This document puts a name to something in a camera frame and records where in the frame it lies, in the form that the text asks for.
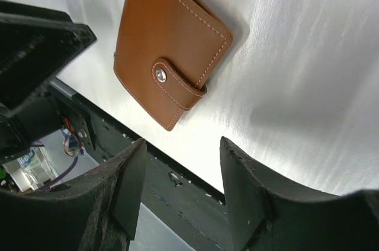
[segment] purple cable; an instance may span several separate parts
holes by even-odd
[[[60,180],[63,179],[63,177],[65,177],[68,173],[70,173],[70,171],[75,167],[75,165],[77,164],[78,162],[78,157],[75,156],[73,162],[71,163],[71,165],[62,173],[60,174],[57,178],[51,180],[51,182],[43,185],[41,188],[38,189],[38,191],[43,191],[43,192],[46,192],[47,190],[49,190],[52,185],[54,185],[55,183],[59,182]]]

